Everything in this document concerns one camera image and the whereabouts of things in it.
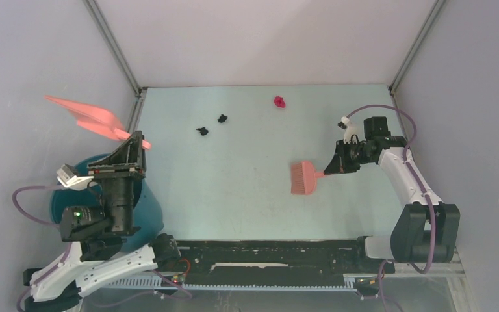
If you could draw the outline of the pink hand brush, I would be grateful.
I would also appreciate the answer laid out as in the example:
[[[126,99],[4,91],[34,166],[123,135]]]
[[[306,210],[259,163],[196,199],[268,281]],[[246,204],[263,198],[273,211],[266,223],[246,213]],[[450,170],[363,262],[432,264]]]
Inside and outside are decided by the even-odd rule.
[[[316,171],[310,161],[297,162],[290,165],[291,188],[293,195],[310,195],[316,190],[317,180],[325,177],[321,171]]]

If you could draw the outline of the pink dustpan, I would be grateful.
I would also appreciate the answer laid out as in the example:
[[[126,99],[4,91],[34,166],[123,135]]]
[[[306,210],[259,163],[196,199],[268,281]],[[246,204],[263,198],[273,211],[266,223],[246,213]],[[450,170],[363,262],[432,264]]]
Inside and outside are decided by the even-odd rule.
[[[125,141],[131,136],[116,115],[103,107],[53,96],[45,98],[64,107],[79,127],[115,141]]]

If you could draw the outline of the magenta paper scrap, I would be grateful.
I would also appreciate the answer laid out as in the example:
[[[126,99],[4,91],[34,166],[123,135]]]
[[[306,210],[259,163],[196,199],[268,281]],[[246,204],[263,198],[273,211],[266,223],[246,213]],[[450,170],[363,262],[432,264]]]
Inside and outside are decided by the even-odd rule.
[[[281,96],[276,96],[274,98],[274,105],[282,109],[286,107],[285,100]]]

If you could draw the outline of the black paper scrap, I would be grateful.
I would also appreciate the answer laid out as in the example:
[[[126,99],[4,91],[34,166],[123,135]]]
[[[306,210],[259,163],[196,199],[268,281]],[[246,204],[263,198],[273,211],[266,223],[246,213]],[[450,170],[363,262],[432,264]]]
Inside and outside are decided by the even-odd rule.
[[[209,134],[209,130],[206,127],[197,128],[196,131],[198,131],[201,136],[206,136]]]
[[[221,114],[220,117],[217,119],[218,123],[222,124],[224,122],[226,122],[226,120],[228,119],[228,117],[224,114]]]

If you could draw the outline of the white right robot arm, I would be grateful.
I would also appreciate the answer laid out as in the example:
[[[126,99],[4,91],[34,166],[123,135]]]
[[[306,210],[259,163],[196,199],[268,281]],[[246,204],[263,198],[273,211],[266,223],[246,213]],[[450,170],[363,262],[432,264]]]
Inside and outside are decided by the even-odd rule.
[[[393,136],[383,116],[364,121],[364,140],[346,116],[338,126],[345,131],[337,141],[324,175],[352,174],[362,165],[376,164],[388,177],[402,205],[402,213],[389,236],[369,236],[352,253],[353,266],[368,272],[378,259],[399,263],[448,263],[453,259],[460,221],[454,204],[444,203],[425,182],[407,141]]]

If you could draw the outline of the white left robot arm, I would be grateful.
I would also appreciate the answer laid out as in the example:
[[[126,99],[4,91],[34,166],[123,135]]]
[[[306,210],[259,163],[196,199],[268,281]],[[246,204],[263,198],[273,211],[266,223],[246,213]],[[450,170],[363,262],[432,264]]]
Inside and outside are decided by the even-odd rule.
[[[146,176],[144,135],[135,131],[110,154],[88,164],[80,175],[75,167],[57,170],[59,185],[65,189],[95,193],[97,205],[74,205],[63,210],[58,225],[64,252],[46,267],[24,272],[25,294],[18,311],[67,311],[96,290],[139,272],[173,270],[181,252],[174,237],[160,234],[150,242],[121,257],[127,238],[140,230],[134,224],[139,197],[135,186]]]

